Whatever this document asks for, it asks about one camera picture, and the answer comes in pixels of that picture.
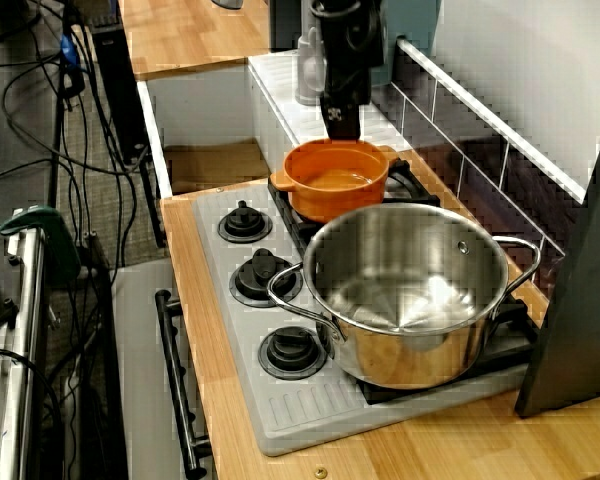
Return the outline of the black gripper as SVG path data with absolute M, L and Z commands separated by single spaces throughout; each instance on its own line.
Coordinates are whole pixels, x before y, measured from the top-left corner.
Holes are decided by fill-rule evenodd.
M 326 59 L 321 114 L 331 140 L 360 139 L 358 105 L 370 102 L 371 70 L 386 61 L 384 13 L 383 9 L 342 9 L 324 11 L 321 17 Z

